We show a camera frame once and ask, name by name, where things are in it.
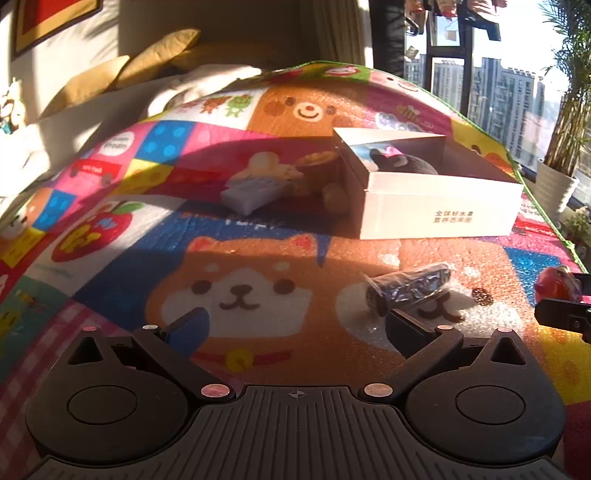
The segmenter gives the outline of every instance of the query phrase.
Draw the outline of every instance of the sky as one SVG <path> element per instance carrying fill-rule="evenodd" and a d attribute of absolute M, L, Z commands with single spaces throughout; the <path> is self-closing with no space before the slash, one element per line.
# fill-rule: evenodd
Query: sky
<path fill-rule="evenodd" d="M 520 70 L 541 73 L 545 67 L 554 65 L 553 49 L 560 48 L 561 36 L 544 23 L 544 15 L 538 6 L 538 0 L 508 0 L 507 8 L 500 8 L 499 25 L 501 28 L 500 42 L 488 40 L 485 30 L 475 29 L 474 66 L 480 66 L 482 57 L 501 59 L 504 68 L 513 67 Z M 449 26 L 457 29 L 457 24 Z M 412 45 L 420 53 L 426 53 L 426 35 L 407 37 L 407 46 Z M 544 83 L 550 97 L 560 100 L 560 91 L 566 90 L 568 80 L 558 69 L 546 76 Z"/>

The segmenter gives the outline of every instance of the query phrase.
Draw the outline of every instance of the play mat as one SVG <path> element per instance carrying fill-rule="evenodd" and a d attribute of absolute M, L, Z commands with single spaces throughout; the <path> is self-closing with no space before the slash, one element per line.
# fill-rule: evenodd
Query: play mat
<path fill-rule="evenodd" d="M 235 387 L 358 388 L 402 361 L 368 312 L 362 274 L 439 261 L 454 269 L 450 294 L 410 313 L 467 336 L 515 329 L 567 405 L 566 468 L 588 478 L 591 348 L 539 327 L 532 308 L 543 268 L 579 268 L 527 194 L 512 233 L 494 238 L 355 240 L 313 196 L 247 218 L 220 205 L 232 179 L 284 178 L 299 158 L 330 150 L 333 127 L 453 136 L 519 177 L 503 146 L 430 93 L 326 62 L 234 84 L 97 145 L 0 233 L 0 478 L 38 461 L 27 399 L 85 326 L 124 335 L 185 315 L 184 353 Z M 197 307 L 209 322 L 191 322 Z"/>

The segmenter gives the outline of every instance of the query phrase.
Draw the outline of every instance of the plastic bag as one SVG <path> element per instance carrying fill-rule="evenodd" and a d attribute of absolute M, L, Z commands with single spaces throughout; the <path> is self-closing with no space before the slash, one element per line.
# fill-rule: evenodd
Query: plastic bag
<path fill-rule="evenodd" d="M 451 267 L 435 263 L 415 271 L 399 271 L 369 278 L 365 300 L 369 309 L 379 317 L 396 308 L 403 309 L 431 298 L 442 291 L 452 277 Z"/>

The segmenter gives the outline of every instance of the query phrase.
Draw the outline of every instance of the yellow pillow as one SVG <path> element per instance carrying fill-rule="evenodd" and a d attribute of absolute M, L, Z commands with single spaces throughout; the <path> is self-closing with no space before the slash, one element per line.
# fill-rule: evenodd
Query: yellow pillow
<path fill-rule="evenodd" d="M 199 39 L 200 33 L 195 28 L 187 28 L 163 36 L 129 62 L 115 87 L 120 89 L 156 78 L 164 65 Z"/>
<path fill-rule="evenodd" d="M 72 77 L 51 102 L 45 107 L 41 117 L 54 115 L 69 106 L 79 105 L 91 98 L 99 96 L 117 78 L 117 75 L 129 61 L 129 55 L 123 55 L 116 59 L 92 67 L 85 72 Z"/>
<path fill-rule="evenodd" d="M 245 64 L 261 69 L 273 68 L 278 50 L 272 45 L 257 42 L 200 43 L 173 58 L 176 68 L 190 72 L 208 63 Z"/>

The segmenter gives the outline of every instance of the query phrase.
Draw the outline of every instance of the open box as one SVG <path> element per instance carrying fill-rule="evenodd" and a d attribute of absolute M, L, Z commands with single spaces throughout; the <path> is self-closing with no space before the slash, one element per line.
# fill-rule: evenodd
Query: open box
<path fill-rule="evenodd" d="M 523 185 L 449 137 L 335 128 L 351 217 L 360 239 L 509 235 Z M 380 142 L 379 145 L 365 144 Z M 387 143 L 438 175 L 377 171 L 368 155 Z"/>

